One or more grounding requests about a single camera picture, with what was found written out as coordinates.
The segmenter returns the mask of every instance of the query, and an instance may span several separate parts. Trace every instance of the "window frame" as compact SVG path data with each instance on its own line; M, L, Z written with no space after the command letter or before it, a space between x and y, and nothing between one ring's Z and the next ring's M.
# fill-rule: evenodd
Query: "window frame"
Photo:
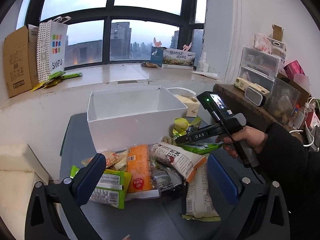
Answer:
M110 60L110 30L112 20L141 20L149 22L158 22L179 27L178 49L182 49L184 44L189 44L192 40L194 29L203 29L204 23L195 24L196 1L182 0L180 15L159 11L149 8L133 6L113 5L115 0L107 0L106 6L102 8L90 8L44 19L40 21L44 0L30 0L25 24L39 26L40 22L47 22L55 19L57 16L70 16L71 20L66 24L75 24L81 22L104 20L103 39L102 39L102 62L87 63L66 67L65 70L88 67L93 65L106 65L116 63L137 63L142 60Z

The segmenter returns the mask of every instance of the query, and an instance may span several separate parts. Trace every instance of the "sky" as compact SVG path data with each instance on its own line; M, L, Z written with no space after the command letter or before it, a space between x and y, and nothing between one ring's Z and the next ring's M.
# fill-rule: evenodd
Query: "sky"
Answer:
M107 0L45 0L41 14L41 20L60 15L62 13L105 7ZM174 14L180 14L182 0L115 0L114 5L137 6L162 10ZM21 12L26 11L29 0L24 0ZM206 0L197 0L196 22L204 22ZM137 20L113 20L112 22L130 22L131 43L150 43L153 37L161 41L162 45L169 47L171 37L178 27L154 22L143 22ZM76 44L85 41L100 40L103 36L103 21L85 22L68 26L69 44Z

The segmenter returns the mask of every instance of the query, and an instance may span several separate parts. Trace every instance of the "plastic storage drawer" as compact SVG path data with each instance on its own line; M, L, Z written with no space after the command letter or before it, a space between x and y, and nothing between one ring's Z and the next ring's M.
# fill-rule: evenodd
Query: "plastic storage drawer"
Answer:
M249 67L240 66L238 77L244 78L245 80L258 84L269 91L271 91L273 86L273 80L270 77L265 76L260 72Z
M281 58L257 49L243 47L241 65L257 70L271 79L275 79Z

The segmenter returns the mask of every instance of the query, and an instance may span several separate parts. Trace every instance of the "paper shopping bag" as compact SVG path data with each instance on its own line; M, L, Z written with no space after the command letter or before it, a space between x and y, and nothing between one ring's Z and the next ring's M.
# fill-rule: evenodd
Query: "paper shopping bag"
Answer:
M65 48L68 25L64 22L70 17L58 17L46 23L40 23L37 40L37 72L39 82L46 81L49 75L63 71L65 67Z

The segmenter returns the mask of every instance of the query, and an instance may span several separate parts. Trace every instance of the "camera screen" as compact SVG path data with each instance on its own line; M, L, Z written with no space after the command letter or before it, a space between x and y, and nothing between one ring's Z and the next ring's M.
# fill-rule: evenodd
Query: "camera screen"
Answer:
M223 101L221 100L221 98L216 95L216 94L211 94L210 95L213 99L213 101L216 103L216 105L222 110L222 109L226 109L226 105L223 103Z

